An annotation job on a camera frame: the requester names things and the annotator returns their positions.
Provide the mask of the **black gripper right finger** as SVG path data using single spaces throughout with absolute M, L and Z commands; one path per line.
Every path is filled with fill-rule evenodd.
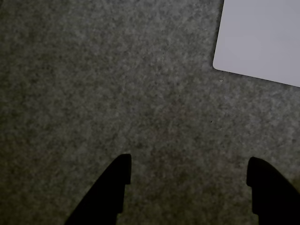
M 252 212 L 260 225 L 298 225 L 300 193 L 267 161 L 251 157 L 247 185 L 252 189 Z

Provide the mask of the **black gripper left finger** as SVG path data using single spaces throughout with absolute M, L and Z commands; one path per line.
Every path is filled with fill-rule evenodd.
M 132 157 L 116 157 L 66 220 L 67 225 L 115 225 L 131 182 Z

